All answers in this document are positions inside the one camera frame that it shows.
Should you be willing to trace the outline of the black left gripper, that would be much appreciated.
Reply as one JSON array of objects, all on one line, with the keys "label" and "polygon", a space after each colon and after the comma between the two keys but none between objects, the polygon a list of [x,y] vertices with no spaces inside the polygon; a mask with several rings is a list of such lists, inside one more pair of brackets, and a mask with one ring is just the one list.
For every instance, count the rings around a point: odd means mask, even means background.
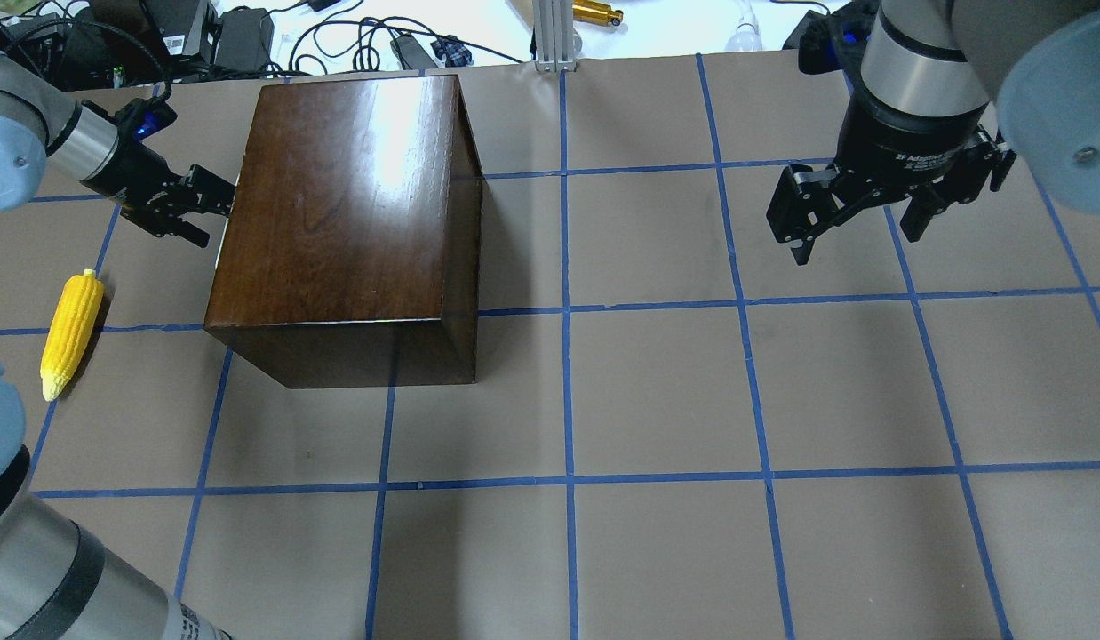
[{"label": "black left gripper", "polygon": [[119,205],[128,221],[152,236],[177,236],[200,249],[209,246],[208,232],[172,213],[164,199],[178,197],[183,186],[186,210],[226,218],[235,199],[235,186],[213,172],[193,164],[183,178],[160,154],[135,141],[119,143],[99,170],[80,183]]}]

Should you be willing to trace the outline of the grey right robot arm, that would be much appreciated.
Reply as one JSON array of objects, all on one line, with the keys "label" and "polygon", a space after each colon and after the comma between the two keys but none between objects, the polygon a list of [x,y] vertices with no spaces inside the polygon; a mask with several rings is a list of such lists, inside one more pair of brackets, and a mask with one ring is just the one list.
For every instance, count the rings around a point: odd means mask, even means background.
[{"label": "grey right robot arm", "polygon": [[767,208],[805,266],[866,208],[908,202],[919,242],[952,205],[1000,190],[1018,157],[1063,205],[1100,216],[1100,1],[850,1],[790,38],[850,101],[825,169],[787,167]]}]

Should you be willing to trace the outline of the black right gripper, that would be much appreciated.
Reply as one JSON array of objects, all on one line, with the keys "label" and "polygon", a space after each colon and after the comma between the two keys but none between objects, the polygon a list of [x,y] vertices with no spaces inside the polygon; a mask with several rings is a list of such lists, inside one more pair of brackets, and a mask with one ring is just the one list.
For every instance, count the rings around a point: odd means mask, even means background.
[{"label": "black right gripper", "polygon": [[917,243],[952,205],[969,205],[985,188],[1000,190],[1016,163],[1001,133],[980,124],[985,107],[960,115],[908,115],[867,93],[855,93],[842,123],[837,153],[814,169],[791,164],[780,173],[767,223],[798,266],[815,240],[866,208],[908,202],[900,229]]}]

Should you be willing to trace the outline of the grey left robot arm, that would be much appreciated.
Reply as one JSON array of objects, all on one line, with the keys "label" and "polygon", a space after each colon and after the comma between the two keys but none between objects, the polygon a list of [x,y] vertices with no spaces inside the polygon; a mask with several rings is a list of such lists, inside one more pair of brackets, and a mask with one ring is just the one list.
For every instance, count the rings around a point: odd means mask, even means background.
[{"label": "grey left robot arm", "polygon": [[183,174],[147,137],[175,122],[169,90],[134,99],[116,113],[64,93],[0,49],[0,211],[30,202],[44,174],[66,174],[119,205],[152,236],[180,236],[205,247],[208,232],[189,213],[228,216],[235,188],[193,165]]}]

